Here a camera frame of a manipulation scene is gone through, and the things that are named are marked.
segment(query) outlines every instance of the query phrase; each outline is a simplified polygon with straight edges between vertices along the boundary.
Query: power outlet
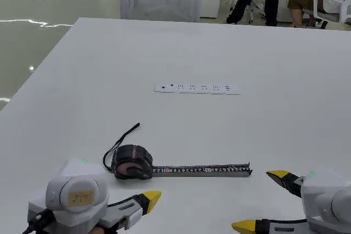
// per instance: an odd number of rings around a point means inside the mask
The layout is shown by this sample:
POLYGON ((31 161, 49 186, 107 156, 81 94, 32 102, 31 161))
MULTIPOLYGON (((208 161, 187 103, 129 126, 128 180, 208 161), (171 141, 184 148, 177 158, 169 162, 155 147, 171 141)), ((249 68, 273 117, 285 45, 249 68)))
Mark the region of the power outlet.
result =
POLYGON ((158 93, 240 94, 236 85, 164 83, 155 85, 158 93))

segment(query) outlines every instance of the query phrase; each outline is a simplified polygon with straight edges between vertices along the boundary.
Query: glossy floor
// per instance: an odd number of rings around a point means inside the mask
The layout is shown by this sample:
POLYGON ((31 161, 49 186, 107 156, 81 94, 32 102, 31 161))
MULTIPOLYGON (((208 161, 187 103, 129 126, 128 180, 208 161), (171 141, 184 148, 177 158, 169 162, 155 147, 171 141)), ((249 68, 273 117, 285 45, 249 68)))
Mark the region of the glossy floor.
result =
MULTIPOLYGON (((223 23, 234 2, 222 0, 218 18, 201 22, 223 23)), ((119 0, 0 0, 0 5, 0 109, 79 17, 120 16, 119 0)), ((264 21, 255 18, 255 24, 264 21)), ((337 24, 329 28, 351 29, 337 24)))

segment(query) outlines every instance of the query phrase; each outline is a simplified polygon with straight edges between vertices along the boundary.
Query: chair backrest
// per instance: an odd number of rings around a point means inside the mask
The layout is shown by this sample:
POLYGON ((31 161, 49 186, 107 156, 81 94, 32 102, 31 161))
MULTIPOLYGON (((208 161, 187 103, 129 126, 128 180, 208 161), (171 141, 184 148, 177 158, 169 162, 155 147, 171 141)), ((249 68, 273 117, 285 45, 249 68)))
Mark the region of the chair backrest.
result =
POLYGON ((200 21, 201 0, 120 0, 121 19, 200 21))

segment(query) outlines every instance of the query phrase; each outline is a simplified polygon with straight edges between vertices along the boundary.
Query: white table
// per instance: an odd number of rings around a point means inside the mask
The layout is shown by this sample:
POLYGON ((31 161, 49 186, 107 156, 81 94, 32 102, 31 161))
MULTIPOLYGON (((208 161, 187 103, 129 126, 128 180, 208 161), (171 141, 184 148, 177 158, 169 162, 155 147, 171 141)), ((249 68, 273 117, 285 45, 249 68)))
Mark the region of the white table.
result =
POLYGON ((122 182, 106 174, 111 202, 163 192, 128 233, 222 234, 234 221, 302 218, 299 199, 265 172, 323 165, 351 179, 350 34, 79 19, 0 112, 2 233, 25 229, 28 196, 65 160, 100 162, 138 121, 124 143, 145 146, 155 164, 251 161, 254 172, 122 182), (154 93, 163 81, 236 83, 242 94, 154 93))

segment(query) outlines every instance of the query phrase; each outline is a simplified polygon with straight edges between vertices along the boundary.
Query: black cable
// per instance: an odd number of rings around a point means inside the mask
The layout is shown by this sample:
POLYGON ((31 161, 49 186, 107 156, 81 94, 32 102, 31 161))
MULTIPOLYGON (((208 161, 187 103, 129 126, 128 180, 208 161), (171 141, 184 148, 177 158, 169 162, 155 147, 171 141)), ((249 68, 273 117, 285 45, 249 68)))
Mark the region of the black cable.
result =
POLYGON ((129 129, 128 131, 126 131, 122 136, 121 138, 119 138, 116 143, 113 145, 113 147, 111 147, 111 149, 109 149, 105 154, 104 154, 104 157, 103 157, 103 164, 104 164, 104 167, 112 172, 112 169, 111 167, 109 167, 107 164, 106 164, 106 158, 107 156, 113 152, 113 150, 116 150, 120 144, 123 142, 123 140, 125 139, 125 137, 130 134, 132 131, 134 131, 135 129, 137 129, 138 127, 140 126, 140 123, 137 123, 136 125, 134 125, 131 129, 129 129))
POLYGON ((44 209, 29 221, 28 228, 22 234, 29 234, 33 231, 40 232, 54 221, 54 213, 50 209, 44 209))

